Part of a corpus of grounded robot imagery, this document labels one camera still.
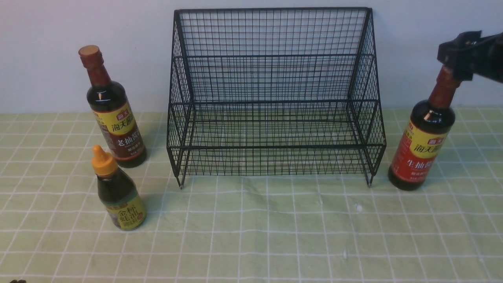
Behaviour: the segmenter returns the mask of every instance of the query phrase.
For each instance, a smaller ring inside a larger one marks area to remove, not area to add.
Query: wire rack
[[[176,10],[167,153],[189,175],[363,173],[386,148],[372,9]]]

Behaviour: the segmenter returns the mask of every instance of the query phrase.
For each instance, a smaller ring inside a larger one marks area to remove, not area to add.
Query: wall
[[[0,2],[0,113],[88,111],[77,51],[98,45],[135,111],[165,111],[173,10],[367,6],[374,9],[383,106],[429,95],[438,45],[460,32],[502,32],[501,0],[5,0]],[[476,77],[456,105],[503,104],[503,86]]]

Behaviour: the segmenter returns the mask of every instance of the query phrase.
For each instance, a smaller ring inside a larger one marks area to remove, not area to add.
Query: dark liquid
[[[428,100],[417,103],[412,109],[410,120],[422,131],[443,134],[450,131],[456,117],[451,108],[435,108]],[[388,179],[397,188],[404,191],[413,191],[424,183],[405,182],[395,176],[391,167],[388,169]]]
[[[133,180],[118,168],[109,176],[98,176],[98,196],[104,203],[117,203],[136,190]]]
[[[127,102],[124,87],[120,83],[114,81],[111,81],[105,87],[94,86],[89,88],[87,98],[91,109],[98,112],[114,111]],[[133,159],[116,161],[120,167],[133,168],[142,164],[146,157],[147,149],[144,149],[140,155]]]

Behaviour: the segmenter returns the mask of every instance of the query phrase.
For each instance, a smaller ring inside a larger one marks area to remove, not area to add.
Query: yellow bottle cap
[[[118,167],[112,155],[105,152],[99,145],[93,147],[94,156],[91,159],[93,169],[98,176],[107,176],[114,173]]]

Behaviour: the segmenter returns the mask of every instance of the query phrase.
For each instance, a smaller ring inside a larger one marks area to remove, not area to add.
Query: table surface
[[[148,214],[132,232],[97,196],[89,113],[0,115],[0,280],[503,282],[502,108],[456,109],[422,189],[386,179],[410,109],[384,109],[388,148],[363,175],[189,177],[166,114],[137,113],[148,160],[125,171]]]

